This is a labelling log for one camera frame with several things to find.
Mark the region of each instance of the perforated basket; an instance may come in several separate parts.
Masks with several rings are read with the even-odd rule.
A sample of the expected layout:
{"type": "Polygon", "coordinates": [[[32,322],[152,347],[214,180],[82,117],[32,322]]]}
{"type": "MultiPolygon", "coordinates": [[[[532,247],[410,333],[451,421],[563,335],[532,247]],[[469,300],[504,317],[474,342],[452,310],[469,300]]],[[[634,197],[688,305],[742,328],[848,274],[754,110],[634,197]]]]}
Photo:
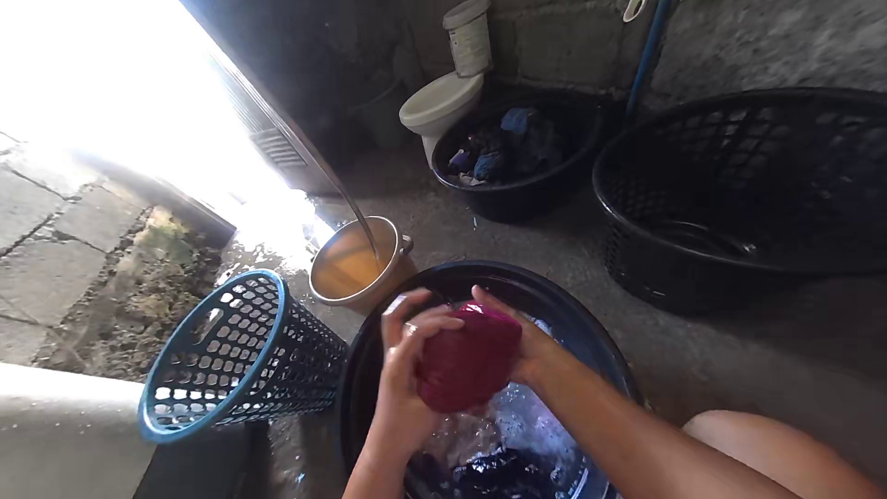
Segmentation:
{"type": "Polygon", "coordinates": [[[677,313],[883,273],[885,172],[881,93],[774,89],[675,107],[624,132],[595,165],[607,269],[677,313]]]}
{"type": "Polygon", "coordinates": [[[326,408],[347,348],[276,273],[242,273],[201,301],[163,348],[139,404],[142,433],[171,442],[211,425],[326,408]]]}

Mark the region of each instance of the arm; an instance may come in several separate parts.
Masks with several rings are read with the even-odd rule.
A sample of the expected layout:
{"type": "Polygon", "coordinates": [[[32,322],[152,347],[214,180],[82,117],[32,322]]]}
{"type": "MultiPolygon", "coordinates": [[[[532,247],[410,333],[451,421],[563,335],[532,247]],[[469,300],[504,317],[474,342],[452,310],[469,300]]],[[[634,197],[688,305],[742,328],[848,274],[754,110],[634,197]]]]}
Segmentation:
{"type": "Polygon", "coordinates": [[[515,309],[477,286],[472,294],[523,325],[514,380],[542,399],[626,498],[797,499],[623,397],[515,309]]]}
{"type": "Polygon", "coordinates": [[[415,363],[425,338],[441,329],[459,329],[465,323],[449,317],[447,305],[426,310],[404,323],[411,309],[429,297],[427,289],[405,293],[382,315],[385,365],[376,412],[342,499],[404,497],[406,465],[440,424],[441,416],[416,394],[415,363]]]}

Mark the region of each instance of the black plastic basin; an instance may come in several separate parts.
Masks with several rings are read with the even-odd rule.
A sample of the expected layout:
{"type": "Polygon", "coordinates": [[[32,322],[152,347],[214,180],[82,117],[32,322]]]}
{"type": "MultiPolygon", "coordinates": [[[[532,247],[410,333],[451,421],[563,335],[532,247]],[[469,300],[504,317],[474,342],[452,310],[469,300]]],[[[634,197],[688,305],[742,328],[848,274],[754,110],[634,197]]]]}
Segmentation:
{"type": "MultiPolygon", "coordinates": [[[[598,371],[618,391],[640,402],[632,374],[607,331],[573,296],[536,273],[497,262],[457,262],[419,273],[396,293],[424,286],[436,293],[434,301],[429,304],[437,305],[444,300],[468,300],[474,284],[484,286],[510,305],[545,321],[565,348],[598,371]]],[[[337,394],[341,453],[348,471],[354,468],[373,420],[382,367],[380,317],[396,293],[383,301],[361,326],[351,345],[337,394]]],[[[411,482],[412,476],[408,473],[407,493],[418,499],[422,495],[411,482]]],[[[615,489],[603,472],[592,464],[577,497],[611,498],[615,497],[615,489]]]]}
{"type": "Polygon", "coordinates": [[[437,179],[453,189],[471,210],[495,222],[520,222],[545,213],[587,182],[600,148],[604,108],[600,99],[570,91],[536,91],[476,109],[452,126],[435,146],[432,165],[437,179]],[[554,122],[569,155],[560,165],[502,185],[463,186],[445,168],[466,137],[489,123],[499,123],[512,107],[534,107],[554,122]]]}

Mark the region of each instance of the dirt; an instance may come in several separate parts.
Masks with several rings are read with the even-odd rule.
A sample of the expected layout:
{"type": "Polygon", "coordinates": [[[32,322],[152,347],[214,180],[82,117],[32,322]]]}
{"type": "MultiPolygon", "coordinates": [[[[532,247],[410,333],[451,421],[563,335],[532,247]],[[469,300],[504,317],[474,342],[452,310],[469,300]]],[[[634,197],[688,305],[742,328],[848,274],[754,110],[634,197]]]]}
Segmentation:
{"type": "Polygon", "coordinates": [[[173,215],[146,213],[61,322],[40,367],[142,382],[176,325],[214,287],[221,259],[173,215]]]}

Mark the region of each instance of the wet floor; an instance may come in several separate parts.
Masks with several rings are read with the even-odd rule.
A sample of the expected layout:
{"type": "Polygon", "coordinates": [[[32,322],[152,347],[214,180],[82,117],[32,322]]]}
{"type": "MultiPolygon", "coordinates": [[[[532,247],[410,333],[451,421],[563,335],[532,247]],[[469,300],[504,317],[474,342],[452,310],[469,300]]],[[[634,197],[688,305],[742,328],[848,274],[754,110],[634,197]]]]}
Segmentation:
{"type": "MultiPolygon", "coordinates": [[[[609,279],[602,216],[586,188],[555,212],[521,226],[478,218],[428,171],[418,141],[359,157],[343,181],[365,215],[390,218],[415,240],[421,270],[464,259],[527,268],[583,303],[614,338],[651,408],[673,424],[728,408],[775,417],[837,448],[887,484],[887,282],[815,283],[767,306],[687,320],[657,311],[609,279]]],[[[346,203],[307,196],[298,214],[245,227],[223,253],[223,275],[270,268],[293,296],[349,343],[362,317],[312,299],[310,255],[354,219],[346,203]]],[[[345,474],[334,412],[271,424],[269,495],[338,498],[345,474]]]]}

